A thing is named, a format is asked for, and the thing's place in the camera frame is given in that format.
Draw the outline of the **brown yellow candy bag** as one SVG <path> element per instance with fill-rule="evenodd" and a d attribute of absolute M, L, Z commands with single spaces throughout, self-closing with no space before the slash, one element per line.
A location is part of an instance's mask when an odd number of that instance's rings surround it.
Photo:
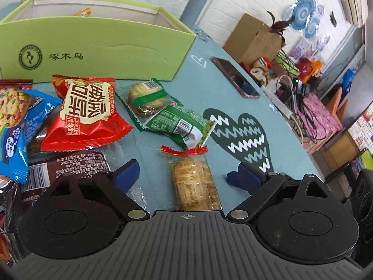
<path fill-rule="evenodd" d="M 27 211 L 31 208 L 61 175 L 72 174 L 76 178 L 90 178 L 101 171 L 108 172 L 109 166 L 104 154 L 99 150 L 81 150 L 35 162 L 29 166 L 27 183 L 21 185 L 22 209 Z"/>

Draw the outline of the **silver orange chip bag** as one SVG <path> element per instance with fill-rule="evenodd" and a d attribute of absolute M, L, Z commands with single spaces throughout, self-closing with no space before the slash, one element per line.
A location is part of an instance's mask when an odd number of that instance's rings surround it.
<path fill-rule="evenodd" d="M 20 184 L 1 176 L 1 233 L 7 233 L 18 227 L 22 216 Z"/>

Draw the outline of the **red dark snack packet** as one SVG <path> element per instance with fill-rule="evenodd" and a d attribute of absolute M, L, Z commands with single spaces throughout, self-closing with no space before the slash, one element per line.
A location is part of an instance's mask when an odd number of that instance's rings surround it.
<path fill-rule="evenodd" d="M 0 90 L 5 90 L 7 88 L 31 90 L 32 87 L 32 79 L 0 79 Z"/>

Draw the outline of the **red yellow snack packet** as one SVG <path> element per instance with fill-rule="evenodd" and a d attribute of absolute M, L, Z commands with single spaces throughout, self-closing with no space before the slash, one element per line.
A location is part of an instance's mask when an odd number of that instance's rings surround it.
<path fill-rule="evenodd" d="M 0 235 L 0 257 L 7 266 L 17 264 L 17 252 L 14 248 L 12 238 L 6 233 Z"/>

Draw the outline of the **large yellow snack bag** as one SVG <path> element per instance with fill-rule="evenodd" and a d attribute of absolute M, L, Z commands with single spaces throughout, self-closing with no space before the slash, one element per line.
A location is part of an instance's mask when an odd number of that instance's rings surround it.
<path fill-rule="evenodd" d="M 74 14 L 74 17 L 89 17 L 91 14 L 91 8 L 86 8 L 78 13 Z"/>

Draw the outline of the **green biscuit packet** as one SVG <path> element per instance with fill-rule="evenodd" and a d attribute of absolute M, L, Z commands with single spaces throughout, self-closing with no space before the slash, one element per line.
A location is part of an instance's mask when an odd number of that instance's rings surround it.
<path fill-rule="evenodd" d="M 143 131 L 146 124 L 167 106 L 181 105 L 179 100 L 166 92 L 156 78 L 118 87 L 115 95 L 140 131 Z"/>
<path fill-rule="evenodd" d="M 158 112 L 145 129 L 167 135 L 184 150 L 203 147 L 216 126 L 213 120 L 182 105 L 170 104 Z"/>

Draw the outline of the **pink patterned cloth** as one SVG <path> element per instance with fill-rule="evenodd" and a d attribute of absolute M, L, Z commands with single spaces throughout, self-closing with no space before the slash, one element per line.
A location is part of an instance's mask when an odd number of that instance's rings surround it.
<path fill-rule="evenodd" d="M 302 99 L 297 115 L 312 141 L 327 140 L 343 128 L 340 120 L 313 93 Z"/>

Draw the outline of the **blue paper fan decoration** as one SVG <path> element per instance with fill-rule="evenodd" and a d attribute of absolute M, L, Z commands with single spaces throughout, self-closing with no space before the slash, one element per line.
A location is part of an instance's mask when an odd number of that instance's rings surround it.
<path fill-rule="evenodd" d="M 292 15 L 294 20 L 291 27 L 296 31 L 303 30 L 311 20 L 316 10 L 315 0 L 296 0 L 291 6 Z"/>

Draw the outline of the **dark red potted plant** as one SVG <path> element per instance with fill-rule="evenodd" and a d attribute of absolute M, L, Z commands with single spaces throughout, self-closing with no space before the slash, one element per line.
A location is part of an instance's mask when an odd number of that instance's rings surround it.
<path fill-rule="evenodd" d="M 294 21 L 295 16 L 292 15 L 290 19 L 288 20 L 278 20 L 276 21 L 275 16 L 270 12 L 267 11 L 267 13 L 271 16 L 273 24 L 270 26 L 269 32 L 272 34 L 278 34 L 281 38 L 281 48 L 283 48 L 286 45 L 286 39 L 284 38 L 284 31 L 287 27 L 291 25 L 291 23 Z"/>

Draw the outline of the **green cardboard box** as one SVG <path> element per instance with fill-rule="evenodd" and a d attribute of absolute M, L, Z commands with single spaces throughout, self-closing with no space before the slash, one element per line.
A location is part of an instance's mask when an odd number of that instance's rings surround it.
<path fill-rule="evenodd" d="M 91 8 L 89 17 L 74 14 Z M 195 33 L 160 6 L 132 0 L 27 0 L 1 20 L 1 77 L 172 80 Z"/>

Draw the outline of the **red chinese text snack bag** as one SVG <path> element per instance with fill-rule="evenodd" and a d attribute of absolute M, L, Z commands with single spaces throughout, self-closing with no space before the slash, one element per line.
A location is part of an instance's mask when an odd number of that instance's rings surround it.
<path fill-rule="evenodd" d="M 53 75 L 52 84 L 62 99 L 44 140 L 44 152 L 79 151 L 116 142 L 132 131 L 117 112 L 116 79 Z"/>

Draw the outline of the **clear cake packet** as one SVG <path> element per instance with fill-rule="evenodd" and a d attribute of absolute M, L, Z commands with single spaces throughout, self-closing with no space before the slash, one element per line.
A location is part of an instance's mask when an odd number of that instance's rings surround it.
<path fill-rule="evenodd" d="M 180 211 L 222 209 L 206 158 L 207 147 L 179 151 L 163 145 L 160 152 L 170 165 Z"/>

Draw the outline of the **blue cookie packet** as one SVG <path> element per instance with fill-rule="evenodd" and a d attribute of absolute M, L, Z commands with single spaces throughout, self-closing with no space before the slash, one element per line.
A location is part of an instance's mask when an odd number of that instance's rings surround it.
<path fill-rule="evenodd" d="M 27 182 L 27 146 L 62 100 L 39 92 L 8 87 L 1 90 L 1 175 Z"/>

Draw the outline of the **grey blue cylinder bottle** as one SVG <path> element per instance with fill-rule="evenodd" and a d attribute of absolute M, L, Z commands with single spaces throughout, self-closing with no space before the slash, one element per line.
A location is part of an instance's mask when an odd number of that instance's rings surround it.
<path fill-rule="evenodd" d="M 188 28 L 192 29 L 206 2 L 207 0 L 188 0 L 181 14 L 180 21 Z"/>

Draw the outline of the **smartphone in clear case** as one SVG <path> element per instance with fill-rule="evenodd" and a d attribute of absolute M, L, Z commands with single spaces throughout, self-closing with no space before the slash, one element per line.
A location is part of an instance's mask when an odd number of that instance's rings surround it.
<path fill-rule="evenodd" d="M 211 61 L 245 99 L 258 99 L 260 93 L 228 60 L 212 57 Z"/>

